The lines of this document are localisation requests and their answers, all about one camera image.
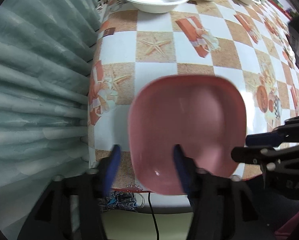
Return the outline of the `checkered patterned tablecloth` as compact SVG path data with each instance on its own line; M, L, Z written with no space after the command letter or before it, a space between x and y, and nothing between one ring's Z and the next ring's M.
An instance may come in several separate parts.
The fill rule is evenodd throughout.
M299 115L299 69L288 43L288 17L269 2L190 0L165 14L106 0L88 95L90 162L122 148L113 188L145 191L132 168L127 134L134 97L167 75L224 77L242 94L247 131L269 132Z

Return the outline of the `green pleated curtain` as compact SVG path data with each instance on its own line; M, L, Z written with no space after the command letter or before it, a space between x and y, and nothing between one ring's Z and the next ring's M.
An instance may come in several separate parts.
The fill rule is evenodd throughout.
M99 0L0 0L0 231L16 239L57 174L87 169Z

